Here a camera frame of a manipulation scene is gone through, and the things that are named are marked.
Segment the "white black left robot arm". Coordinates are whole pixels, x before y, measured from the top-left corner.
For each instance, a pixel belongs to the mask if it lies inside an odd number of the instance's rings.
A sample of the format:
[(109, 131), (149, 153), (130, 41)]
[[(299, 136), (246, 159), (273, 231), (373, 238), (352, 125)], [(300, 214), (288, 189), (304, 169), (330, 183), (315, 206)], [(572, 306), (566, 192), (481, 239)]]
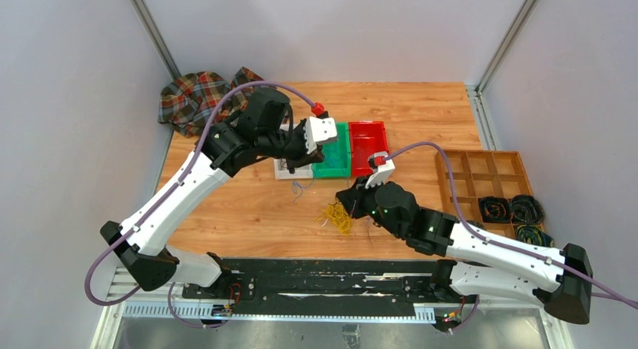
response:
[(174, 176), (137, 213), (100, 230), (138, 288), (153, 291), (168, 282), (200, 286), (213, 299), (230, 289), (230, 271), (213, 253), (169, 247), (168, 240), (192, 211), (240, 170), (261, 159), (280, 159), (289, 170), (323, 162), (323, 146), (338, 138), (335, 120), (319, 103), (311, 116), (282, 128), (291, 115), (289, 97), (256, 88), (245, 109), (205, 129)]

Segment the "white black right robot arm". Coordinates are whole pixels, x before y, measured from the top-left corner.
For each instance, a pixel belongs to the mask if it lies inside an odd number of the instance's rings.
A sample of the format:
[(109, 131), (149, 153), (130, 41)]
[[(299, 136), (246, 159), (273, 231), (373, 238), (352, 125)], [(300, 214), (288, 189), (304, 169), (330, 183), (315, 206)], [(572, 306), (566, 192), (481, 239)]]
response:
[(464, 226), (460, 218), (421, 207), (394, 182), (367, 187), (356, 182), (336, 193), (354, 219), (372, 222), (424, 255), (441, 260), (430, 292), (442, 302), (454, 296), (499, 296), (537, 305), (557, 319), (590, 321), (593, 270), (577, 244), (543, 247)]

